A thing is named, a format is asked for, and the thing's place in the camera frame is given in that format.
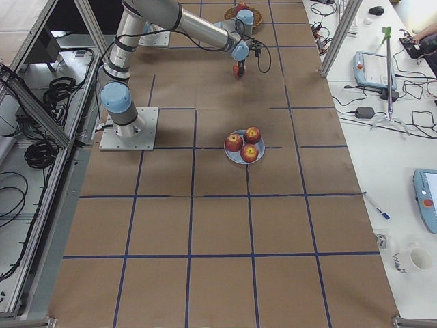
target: blue plate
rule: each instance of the blue plate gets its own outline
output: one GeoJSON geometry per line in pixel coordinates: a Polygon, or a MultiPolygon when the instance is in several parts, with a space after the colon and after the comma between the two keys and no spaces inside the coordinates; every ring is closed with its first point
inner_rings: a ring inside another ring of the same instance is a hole
{"type": "MultiPolygon", "coordinates": [[[[232,133],[236,133],[237,135],[241,135],[241,138],[243,138],[243,146],[246,144],[246,142],[244,141],[244,137],[243,137],[244,132],[245,132],[245,130],[237,130],[237,131],[232,132],[232,133]]],[[[266,146],[264,145],[264,140],[261,138],[261,140],[259,140],[258,143],[255,144],[255,147],[258,148],[258,152],[259,152],[258,157],[257,157],[257,159],[255,159],[253,162],[250,162],[250,163],[243,161],[243,159],[241,158],[241,155],[240,155],[240,151],[230,152],[224,146],[223,146],[223,149],[225,149],[225,154],[226,154],[226,156],[229,157],[229,159],[231,161],[238,163],[238,164],[253,164],[255,162],[258,162],[259,159],[262,158],[264,155],[264,151],[266,150],[266,146]]]]}

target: power adapter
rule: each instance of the power adapter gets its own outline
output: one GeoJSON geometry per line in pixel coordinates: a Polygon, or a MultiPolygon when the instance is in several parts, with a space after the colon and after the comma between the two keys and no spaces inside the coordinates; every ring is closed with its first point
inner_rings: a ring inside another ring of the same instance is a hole
{"type": "MultiPolygon", "coordinates": [[[[391,90],[391,101],[395,102],[399,98],[399,92],[391,90]]],[[[387,89],[382,89],[380,94],[380,99],[388,100],[389,91],[387,89]]]]}
{"type": "Polygon", "coordinates": [[[375,116],[372,107],[358,107],[354,113],[356,118],[372,118],[375,116]]]}

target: wicker basket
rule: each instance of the wicker basket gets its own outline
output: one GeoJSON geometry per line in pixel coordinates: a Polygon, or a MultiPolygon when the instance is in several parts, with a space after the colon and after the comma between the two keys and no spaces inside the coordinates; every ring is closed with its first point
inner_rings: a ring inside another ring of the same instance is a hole
{"type": "MultiPolygon", "coordinates": [[[[255,8],[252,8],[249,6],[247,6],[247,8],[245,8],[245,9],[250,10],[253,13],[253,27],[256,27],[259,24],[261,24],[262,16],[261,16],[261,13],[259,12],[258,9],[255,9],[255,8]]],[[[236,10],[237,10],[237,6],[229,8],[225,13],[225,20],[232,19],[235,16],[237,16],[236,10]]]]}

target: person's arm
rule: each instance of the person's arm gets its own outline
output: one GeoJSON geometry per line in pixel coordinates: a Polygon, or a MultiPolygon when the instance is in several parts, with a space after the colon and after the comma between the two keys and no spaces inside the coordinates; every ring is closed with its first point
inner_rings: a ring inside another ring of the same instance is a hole
{"type": "Polygon", "coordinates": [[[433,23],[430,26],[426,27],[423,31],[419,32],[415,36],[413,36],[413,40],[416,40],[419,43],[423,38],[430,36],[431,34],[437,33],[437,23],[433,23]]]}

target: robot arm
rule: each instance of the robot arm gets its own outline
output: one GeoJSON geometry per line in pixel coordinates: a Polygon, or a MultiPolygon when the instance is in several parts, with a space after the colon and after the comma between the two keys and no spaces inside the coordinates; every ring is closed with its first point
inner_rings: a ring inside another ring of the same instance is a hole
{"type": "Polygon", "coordinates": [[[239,22],[241,31],[237,31],[238,24],[235,20],[212,24],[185,10],[176,0],[123,0],[122,3],[124,13],[117,39],[109,61],[104,65],[105,72],[117,80],[129,78],[130,58],[140,38],[120,36],[143,33],[146,21],[166,30],[185,33],[218,49],[231,52],[231,56],[239,62],[249,55],[247,41],[243,41],[239,34],[244,32],[245,35],[251,36],[253,15],[248,10],[242,11],[243,24],[239,22]]]}

